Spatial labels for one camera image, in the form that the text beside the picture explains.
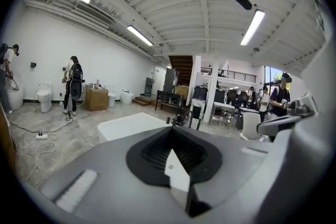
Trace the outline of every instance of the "gray plastic surface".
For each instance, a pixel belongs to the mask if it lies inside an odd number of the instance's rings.
[[[144,184],[126,164],[126,153],[132,145],[162,129],[97,145],[53,174],[41,192],[54,200],[83,170],[91,169],[98,173],[98,178],[75,209],[77,217],[100,223],[186,221],[189,216],[177,204],[169,188]]]
[[[273,146],[268,142],[236,140],[213,134],[205,136],[196,130],[185,130],[216,145],[223,156],[223,164],[216,175],[207,182],[194,185],[198,199],[212,207],[238,191],[260,167]]]
[[[302,120],[302,117],[300,116],[291,116],[291,115],[286,115],[282,117],[278,117],[274,120],[269,120],[266,122],[259,123],[257,125],[257,132],[262,135],[267,135],[267,136],[276,136],[280,129],[287,125],[287,124],[294,124],[298,121]]]
[[[88,168],[99,173],[98,179],[69,223],[75,223],[71,221],[74,216],[99,223],[284,222],[287,214],[307,198],[334,156],[334,118],[335,114],[330,114],[302,120],[294,130],[279,132],[274,143],[235,140],[183,128],[215,144],[223,155],[217,174],[194,185],[198,199],[212,206],[194,218],[180,208],[168,188],[142,183],[125,162],[133,144],[162,129],[94,147],[52,175],[42,193],[54,200]],[[61,210],[51,202],[45,204],[42,209],[53,217]],[[66,214],[60,214],[61,219],[64,217]]]

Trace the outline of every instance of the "wooden stairs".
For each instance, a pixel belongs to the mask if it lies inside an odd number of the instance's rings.
[[[139,97],[135,97],[135,99],[133,99],[133,103],[145,106],[145,105],[150,105],[151,104],[151,99],[145,96],[139,96]]]
[[[175,68],[179,74],[178,85],[189,86],[191,71],[193,70],[192,56],[169,56],[172,68]]]

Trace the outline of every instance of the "white shirt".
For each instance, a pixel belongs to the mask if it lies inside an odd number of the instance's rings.
[[[261,99],[261,102],[262,102],[262,103],[267,103],[267,105],[268,105],[268,103],[269,103],[269,99],[270,99],[269,94],[264,94],[264,96],[263,96],[262,99]],[[265,111],[267,110],[267,105],[260,104],[260,109],[259,109],[259,111],[260,111],[260,112],[265,112]]]
[[[8,62],[11,63],[13,61],[14,55],[15,55],[14,50],[8,48],[7,51],[5,52],[4,60],[8,60]],[[5,70],[5,62],[2,65],[0,65],[0,69]]]
[[[67,73],[67,81],[69,81],[69,74],[70,74],[71,67],[73,65],[74,65],[73,61],[70,60],[68,65],[65,67],[65,72]]]

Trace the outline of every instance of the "person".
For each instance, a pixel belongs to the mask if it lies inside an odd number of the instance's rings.
[[[6,91],[6,77],[13,78],[13,72],[10,69],[10,63],[13,62],[14,55],[19,56],[19,45],[15,44],[12,48],[6,44],[1,44],[1,52],[4,56],[0,65],[0,99],[1,105],[6,115],[11,115],[13,112],[10,109],[8,96]]]
[[[280,86],[276,86],[270,97],[270,104],[272,108],[270,110],[270,119],[282,117],[287,115],[287,108],[290,102],[289,91],[286,89],[287,83],[291,82],[291,78],[287,73],[283,73],[281,76]]]
[[[268,88],[264,86],[262,90],[264,92],[264,95],[262,96],[261,100],[258,101],[258,104],[260,105],[259,113],[260,113],[261,122],[264,121],[265,115],[267,114],[267,106],[268,106],[269,99],[270,99],[270,96],[268,94]]]
[[[71,78],[70,78],[70,71],[72,67],[79,63],[78,59],[76,56],[71,56],[70,61],[68,65],[65,68],[64,76],[62,79],[62,83],[66,84],[66,93],[64,96],[64,114],[68,114],[68,101],[69,101],[69,96],[70,96],[70,84],[71,84]],[[72,99],[72,114],[73,116],[76,116],[76,109],[77,109],[77,104],[74,99]]]
[[[255,105],[256,105],[256,90],[254,89],[253,86],[250,88],[248,103],[249,103],[249,109],[255,109]]]

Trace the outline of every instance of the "black backpack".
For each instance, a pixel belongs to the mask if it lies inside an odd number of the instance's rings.
[[[83,71],[82,66],[79,63],[75,63],[72,65],[69,73],[70,79],[70,94],[71,98],[75,101],[79,100],[82,94],[82,83],[85,82],[83,80]]]
[[[2,43],[0,45],[0,65],[2,65],[4,63],[4,57],[5,57],[5,53],[8,50],[8,45],[5,43]]]

